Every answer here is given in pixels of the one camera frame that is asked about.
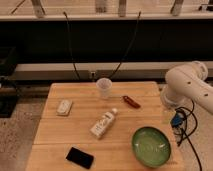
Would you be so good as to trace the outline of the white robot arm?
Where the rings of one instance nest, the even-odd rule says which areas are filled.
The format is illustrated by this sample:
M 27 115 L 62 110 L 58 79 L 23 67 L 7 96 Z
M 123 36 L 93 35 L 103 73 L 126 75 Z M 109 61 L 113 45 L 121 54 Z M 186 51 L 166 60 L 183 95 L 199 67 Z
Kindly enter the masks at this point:
M 161 101 L 167 108 L 177 108 L 189 98 L 213 115 L 213 87 L 205 82 L 208 69 L 203 62 L 193 61 L 167 71 Z

